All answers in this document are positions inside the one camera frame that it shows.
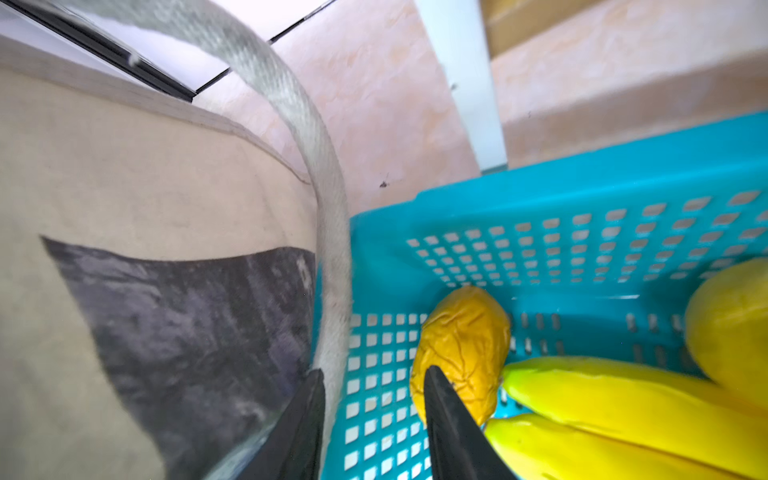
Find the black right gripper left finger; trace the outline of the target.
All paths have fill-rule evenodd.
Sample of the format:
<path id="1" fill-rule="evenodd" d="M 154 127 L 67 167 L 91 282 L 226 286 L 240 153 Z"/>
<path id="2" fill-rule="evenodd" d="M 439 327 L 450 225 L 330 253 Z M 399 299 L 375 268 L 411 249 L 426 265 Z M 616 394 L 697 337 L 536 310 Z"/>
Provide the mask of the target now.
<path id="1" fill-rule="evenodd" d="M 321 470 L 325 396 L 322 371 L 310 371 L 265 443 L 237 479 L 317 480 Z"/>

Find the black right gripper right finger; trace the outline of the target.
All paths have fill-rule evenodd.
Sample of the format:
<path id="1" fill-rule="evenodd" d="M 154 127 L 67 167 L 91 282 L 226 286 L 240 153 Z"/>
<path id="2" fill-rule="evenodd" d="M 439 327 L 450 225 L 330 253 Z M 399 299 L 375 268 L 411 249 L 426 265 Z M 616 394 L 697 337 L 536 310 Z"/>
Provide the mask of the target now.
<path id="1" fill-rule="evenodd" d="M 425 373 L 424 400 L 433 479 L 517 479 L 436 365 Z"/>

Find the beige canvas grocery bag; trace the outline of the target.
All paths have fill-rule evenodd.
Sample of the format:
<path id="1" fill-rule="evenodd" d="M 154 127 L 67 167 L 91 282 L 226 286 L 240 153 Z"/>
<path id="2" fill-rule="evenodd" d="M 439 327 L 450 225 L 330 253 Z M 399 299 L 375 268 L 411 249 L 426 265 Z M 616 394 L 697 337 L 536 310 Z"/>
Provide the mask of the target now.
<path id="1" fill-rule="evenodd" d="M 285 245 L 285 175 L 218 149 L 155 93 L 1 46 L 1 475 L 237 479 L 308 373 L 326 466 L 352 307 L 350 218 L 326 125 L 294 72 L 212 1 L 33 1 L 191 44 L 288 127 L 314 250 Z"/>

